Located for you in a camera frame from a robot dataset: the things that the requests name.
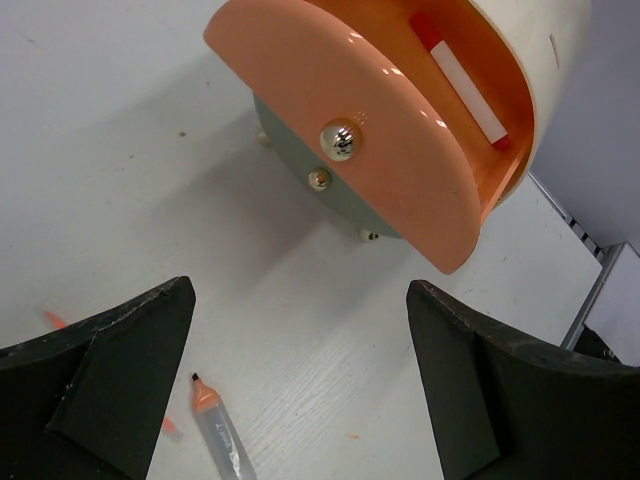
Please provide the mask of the red cap white pen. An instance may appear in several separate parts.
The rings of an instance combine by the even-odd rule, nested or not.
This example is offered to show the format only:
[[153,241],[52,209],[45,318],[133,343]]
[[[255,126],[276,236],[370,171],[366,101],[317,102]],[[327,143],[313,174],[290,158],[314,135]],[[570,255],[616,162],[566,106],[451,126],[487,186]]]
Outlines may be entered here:
[[414,13],[410,26],[430,53],[488,142],[499,151],[511,146],[507,130],[424,11]]

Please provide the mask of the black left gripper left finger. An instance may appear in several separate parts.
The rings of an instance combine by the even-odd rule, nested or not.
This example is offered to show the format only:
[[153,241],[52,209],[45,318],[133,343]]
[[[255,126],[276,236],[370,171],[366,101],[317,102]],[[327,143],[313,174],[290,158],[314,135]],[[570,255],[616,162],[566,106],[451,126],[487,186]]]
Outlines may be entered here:
[[175,277],[2,349],[2,478],[145,478],[195,303]]

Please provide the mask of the orange top drawer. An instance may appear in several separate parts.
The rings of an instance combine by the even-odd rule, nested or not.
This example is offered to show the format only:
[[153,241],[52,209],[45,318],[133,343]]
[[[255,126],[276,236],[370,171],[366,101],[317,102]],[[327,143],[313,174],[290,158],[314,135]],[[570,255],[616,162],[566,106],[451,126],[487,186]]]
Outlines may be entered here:
[[[384,1],[229,1],[206,44],[398,234],[443,273],[473,253],[522,159],[496,150],[409,19]],[[505,173],[474,166],[506,160]]]

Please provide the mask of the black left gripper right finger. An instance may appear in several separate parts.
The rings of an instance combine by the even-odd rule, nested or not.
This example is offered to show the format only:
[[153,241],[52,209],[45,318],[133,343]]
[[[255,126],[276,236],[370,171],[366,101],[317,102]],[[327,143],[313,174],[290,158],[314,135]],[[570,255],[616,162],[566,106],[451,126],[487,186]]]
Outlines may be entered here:
[[424,280],[410,333],[447,479],[635,479],[639,371],[539,340]]

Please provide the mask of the cream round drawer organizer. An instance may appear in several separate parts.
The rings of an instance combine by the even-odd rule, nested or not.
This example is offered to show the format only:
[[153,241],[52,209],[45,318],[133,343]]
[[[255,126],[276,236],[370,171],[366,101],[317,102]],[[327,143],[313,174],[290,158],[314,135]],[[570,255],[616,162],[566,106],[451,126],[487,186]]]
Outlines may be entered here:
[[[511,172],[500,197],[493,195],[497,180],[489,173],[505,173],[506,160],[474,168],[483,208],[495,200],[497,207],[519,187],[549,126],[562,89],[574,67],[580,45],[586,40],[591,1],[384,1],[403,20],[417,11],[428,12],[440,33],[464,65],[496,115],[511,132],[510,139],[523,156]],[[300,181],[306,169],[319,159],[254,94],[254,105],[263,129],[258,137],[273,146],[281,160]],[[379,214],[357,198],[342,181],[320,195],[320,201],[343,219],[361,228],[364,238],[382,235],[402,238]]]

